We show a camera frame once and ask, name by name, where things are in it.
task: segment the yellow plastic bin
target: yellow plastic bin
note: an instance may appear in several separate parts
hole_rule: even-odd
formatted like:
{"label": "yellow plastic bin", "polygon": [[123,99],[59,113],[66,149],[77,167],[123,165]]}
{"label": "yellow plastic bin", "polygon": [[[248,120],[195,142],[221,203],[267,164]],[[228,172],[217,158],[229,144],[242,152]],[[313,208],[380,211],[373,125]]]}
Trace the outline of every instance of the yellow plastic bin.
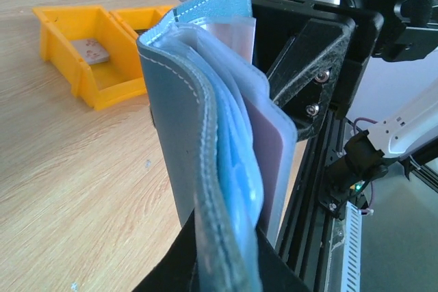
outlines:
{"label": "yellow plastic bin", "polygon": [[[74,96],[104,109],[144,94],[146,87],[135,40],[101,6],[34,8],[41,21],[40,54],[71,84]],[[70,43],[95,38],[107,62],[89,65]]]}
{"label": "yellow plastic bin", "polygon": [[138,38],[138,32],[152,28],[173,6],[124,8],[110,11],[111,15],[134,39]]}

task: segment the blue leather wallet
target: blue leather wallet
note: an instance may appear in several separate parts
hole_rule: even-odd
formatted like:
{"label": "blue leather wallet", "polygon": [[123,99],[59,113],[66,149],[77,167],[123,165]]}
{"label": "blue leather wallet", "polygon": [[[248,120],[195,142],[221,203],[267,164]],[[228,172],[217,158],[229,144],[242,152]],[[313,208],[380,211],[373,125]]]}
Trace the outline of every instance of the blue leather wallet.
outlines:
{"label": "blue leather wallet", "polygon": [[190,25],[231,16],[252,16],[250,0],[189,0],[138,39],[181,224],[194,209],[202,291],[261,290],[254,228],[261,215],[274,243],[296,143],[295,126],[269,100],[263,73]]}

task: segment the metal bolt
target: metal bolt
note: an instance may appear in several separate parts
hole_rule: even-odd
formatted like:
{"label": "metal bolt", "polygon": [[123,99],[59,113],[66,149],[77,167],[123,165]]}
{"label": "metal bolt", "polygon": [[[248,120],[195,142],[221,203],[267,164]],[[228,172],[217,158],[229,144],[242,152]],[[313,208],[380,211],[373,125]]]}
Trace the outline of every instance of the metal bolt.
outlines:
{"label": "metal bolt", "polygon": [[329,80],[329,77],[330,77],[330,70],[325,70],[323,72],[319,72],[316,75],[315,81],[319,83],[324,83],[327,82],[327,80]]}
{"label": "metal bolt", "polygon": [[309,116],[316,116],[320,111],[320,106],[318,104],[312,104],[306,106],[306,112]]}

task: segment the wooden tabletop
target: wooden tabletop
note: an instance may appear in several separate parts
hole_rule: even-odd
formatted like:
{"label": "wooden tabletop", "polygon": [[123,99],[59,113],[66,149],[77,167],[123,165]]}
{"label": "wooden tabletop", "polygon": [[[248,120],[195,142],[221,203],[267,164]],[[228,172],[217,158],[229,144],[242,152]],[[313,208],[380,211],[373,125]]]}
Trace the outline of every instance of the wooden tabletop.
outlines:
{"label": "wooden tabletop", "polygon": [[74,98],[39,57],[31,8],[177,3],[0,0],[0,291],[130,291],[174,241],[181,227],[147,97],[103,111]]}

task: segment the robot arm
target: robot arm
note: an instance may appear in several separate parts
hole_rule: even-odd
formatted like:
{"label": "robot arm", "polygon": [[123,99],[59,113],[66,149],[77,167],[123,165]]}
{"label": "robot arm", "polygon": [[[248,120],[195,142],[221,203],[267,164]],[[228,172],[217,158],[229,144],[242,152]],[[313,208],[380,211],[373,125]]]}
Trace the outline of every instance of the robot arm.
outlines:
{"label": "robot arm", "polygon": [[350,199],[350,187],[386,175],[421,136],[438,127],[438,79],[392,117],[353,136],[346,154],[327,166],[319,200],[335,217]]}
{"label": "robot arm", "polygon": [[400,157],[421,136],[438,126],[438,79],[392,117],[368,129],[368,139],[385,158]]}

